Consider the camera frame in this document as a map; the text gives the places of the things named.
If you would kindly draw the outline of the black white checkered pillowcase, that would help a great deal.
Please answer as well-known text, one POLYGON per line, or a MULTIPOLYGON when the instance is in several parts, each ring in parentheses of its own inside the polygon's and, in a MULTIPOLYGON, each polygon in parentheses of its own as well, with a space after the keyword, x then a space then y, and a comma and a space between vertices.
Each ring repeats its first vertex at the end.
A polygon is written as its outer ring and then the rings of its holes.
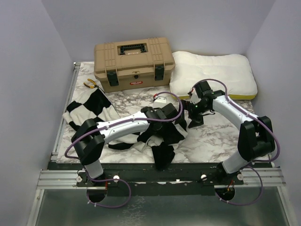
MULTIPOLYGON (((86 120, 107 122, 120 118, 107 96, 100 90, 85 91, 72 101, 63 114, 65 121, 78 131, 86 120)), ((175 150, 186 138, 186 120, 184 117, 175 122, 167 122, 161 131, 148 129, 117 139, 108 144, 110 149, 124 151, 135 149, 139 152, 151 150, 157 170, 168 168, 175 156, 175 150)))

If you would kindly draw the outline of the white pillow yellow edge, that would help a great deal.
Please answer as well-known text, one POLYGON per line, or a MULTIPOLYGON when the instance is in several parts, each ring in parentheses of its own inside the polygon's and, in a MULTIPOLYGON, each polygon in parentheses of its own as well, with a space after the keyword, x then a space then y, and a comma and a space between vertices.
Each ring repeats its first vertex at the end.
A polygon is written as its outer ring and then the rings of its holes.
POLYGON ((257 85, 249 60, 239 54, 202 56, 185 51, 173 53, 175 68, 171 75, 170 90, 179 97, 188 97, 192 86, 203 79, 223 82, 233 100, 252 100, 257 85))

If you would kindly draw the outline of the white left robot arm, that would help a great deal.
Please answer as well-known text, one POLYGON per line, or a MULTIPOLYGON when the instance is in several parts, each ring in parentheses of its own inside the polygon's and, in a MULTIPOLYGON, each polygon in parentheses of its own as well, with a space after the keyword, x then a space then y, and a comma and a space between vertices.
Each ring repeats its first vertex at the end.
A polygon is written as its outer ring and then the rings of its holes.
POLYGON ((147 131, 151 136, 163 135, 166 128, 181 116, 182 110, 182 104, 177 110, 172 103, 169 103, 157 110, 144 107, 131 116, 114 121, 97 124, 92 119, 86 120, 72 137, 71 145, 88 173, 88 181, 94 186, 103 182, 100 156, 105 145, 134 133, 147 131))

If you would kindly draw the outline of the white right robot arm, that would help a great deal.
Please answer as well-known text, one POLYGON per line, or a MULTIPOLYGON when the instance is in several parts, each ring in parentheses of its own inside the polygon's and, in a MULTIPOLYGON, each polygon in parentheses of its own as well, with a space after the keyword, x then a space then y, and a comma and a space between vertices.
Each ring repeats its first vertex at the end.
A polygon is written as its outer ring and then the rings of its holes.
POLYGON ((269 117, 259 117, 236 104, 228 90, 213 91, 208 80, 197 82, 183 101, 184 110, 191 120, 189 128, 203 125, 206 112, 217 112, 229 120, 239 131, 237 150, 217 165, 214 178, 221 184, 233 179, 233 174, 260 158, 277 150, 276 138, 269 117))

